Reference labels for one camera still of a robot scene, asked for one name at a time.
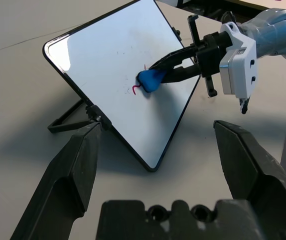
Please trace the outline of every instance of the table surface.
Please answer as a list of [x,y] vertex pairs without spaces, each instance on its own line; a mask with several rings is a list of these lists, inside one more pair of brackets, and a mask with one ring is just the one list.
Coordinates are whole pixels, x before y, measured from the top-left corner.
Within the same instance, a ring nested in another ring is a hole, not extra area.
[[[159,5],[189,45],[191,13]],[[201,37],[220,29],[219,22],[201,16],[197,26]],[[11,237],[49,162],[73,134],[47,130],[79,99],[42,55],[43,44],[61,33],[0,50],[0,240]],[[218,74],[213,77],[218,91],[214,98],[208,98],[201,79],[155,173],[146,172],[121,142],[104,132],[88,211],[75,221],[70,239],[95,238],[101,205],[107,200],[142,200],[146,208],[161,204],[170,209],[177,199],[213,208],[218,199],[231,198],[214,120],[251,131],[280,161],[286,135],[286,60],[281,56],[260,59],[258,76],[246,115],[240,113],[234,96],[223,95]]]
[[286,0],[227,0],[232,3],[241,4],[260,10],[286,9]]

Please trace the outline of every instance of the whiteboard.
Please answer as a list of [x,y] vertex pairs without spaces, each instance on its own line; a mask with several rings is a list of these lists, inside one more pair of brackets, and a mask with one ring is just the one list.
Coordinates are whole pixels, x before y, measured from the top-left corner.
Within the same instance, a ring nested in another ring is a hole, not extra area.
[[[146,93],[136,76],[182,48],[153,0],[136,0],[44,45],[81,97],[97,105],[150,171],[156,170],[198,77]],[[183,67],[192,65],[190,59]]]

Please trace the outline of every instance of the blue eraser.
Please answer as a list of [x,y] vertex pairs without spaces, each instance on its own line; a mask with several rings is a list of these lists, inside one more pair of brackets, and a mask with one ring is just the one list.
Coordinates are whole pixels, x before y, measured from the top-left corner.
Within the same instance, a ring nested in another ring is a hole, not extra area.
[[147,93],[151,93],[159,88],[166,74],[164,70],[151,69],[139,72],[136,79]]

